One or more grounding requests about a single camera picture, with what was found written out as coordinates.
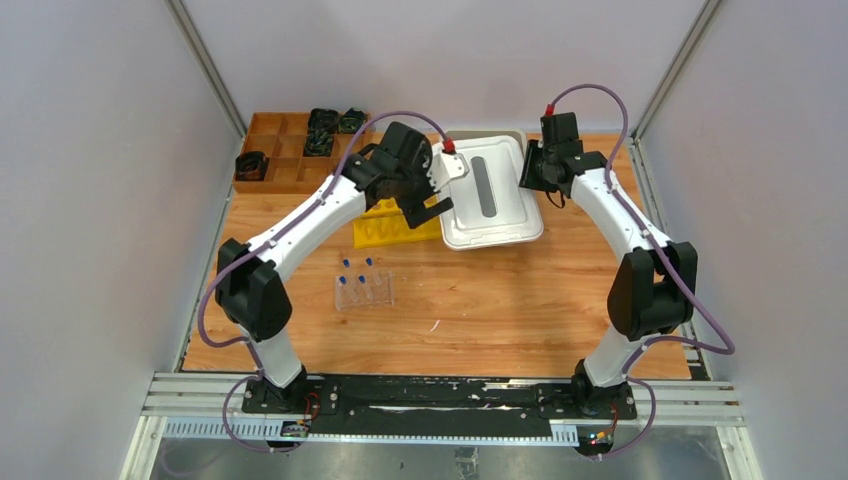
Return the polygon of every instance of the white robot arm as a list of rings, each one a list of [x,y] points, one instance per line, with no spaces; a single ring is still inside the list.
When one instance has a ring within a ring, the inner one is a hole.
[[[689,243],[672,242],[645,218],[602,154],[583,151],[573,113],[546,114],[541,123],[542,141],[529,142],[520,185],[558,191],[573,200],[598,226],[619,262],[607,297],[612,325],[592,354],[578,363],[572,377],[575,403],[603,404],[620,394],[628,361],[646,340],[670,333],[692,317],[692,304],[665,271],[646,237],[653,236],[693,291],[698,257]],[[661,279],[655,280],[655,274]]]
[[[286,329],[292,307],[283,287],[303,260],[384,198],[397,201],[410,228],[423,224],[453,206],[445,199],[427,208],[424,200],[468,174],[461,154],[434,151],[423,134],[397,122],[369,152],[369,159],[351,155],[339,178],[327,177],[308,200],[247,244],[231,239],[219,250],[219,272],[260,250],[219,284],[215,299],[250,340],[264,378],[275,387],[285,389],[306,375]]]

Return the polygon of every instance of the white wall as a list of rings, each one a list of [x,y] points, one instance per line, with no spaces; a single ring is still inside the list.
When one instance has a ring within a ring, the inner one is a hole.
[[[768,479],[848,471],[848,3],[731,0],[649,128]]]
[[[616,90],[636,118],[703,0],[186,0],[240,113],[360,106],[447,126],[538,129],[576,83]],[[567,107],[616,130],[598,92]]]
[[[0,470],[116,478],[236,139],[161,1],[0,4]]]

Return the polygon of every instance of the yellow foam holder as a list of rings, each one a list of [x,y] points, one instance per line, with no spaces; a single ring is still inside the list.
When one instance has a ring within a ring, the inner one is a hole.
[[[433,197],[425,204],[429,207],[437,201]],[[441,237],[442,227],[438,217],[412,230],[406,225],[403,212],[394,200],[381,200],[353,221],[353,248],[384,247]]]

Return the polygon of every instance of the wooden tabletop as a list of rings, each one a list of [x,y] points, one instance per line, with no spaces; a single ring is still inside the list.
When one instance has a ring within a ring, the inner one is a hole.
[[[584,135],[586,151],[608,154],[614,135]],[[639,203],[627,152],[615,171]],[[247,241],[308,198],[304,194],[236,194],[222,240]],[[333,234],[286,283],[295,350],[310,372],[474,376],[571,376],[609,325],[606,298],[618,268],[591,219],[569,202],[564,210],[537,197],[545,232],[538,240],[465,252],[441,239],[356,250],[347,225]],[[394,274],[397,304],[338,312],[333,280],[342,259],[371,257]],[[431,331],[436,321],[438,326]],[[206,314],[210,336],[238,331],[217,304]],[[195,330],[186,371],[250,371],[243,345],[206,346]],[[660,343],[634,368],[645,378],[690,378],[679,344]]]

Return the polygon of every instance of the white plastic container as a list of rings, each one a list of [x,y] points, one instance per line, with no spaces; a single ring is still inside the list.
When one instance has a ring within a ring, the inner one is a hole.
[[[524,155],[518,141],[506,135],[458,140],[470,172],[439,192],[453,208],[440,216],[442,237],[452,250],[530,242],[544,225],[536,196],[518,187]],[[434,147],[440,151],[441,144]]]

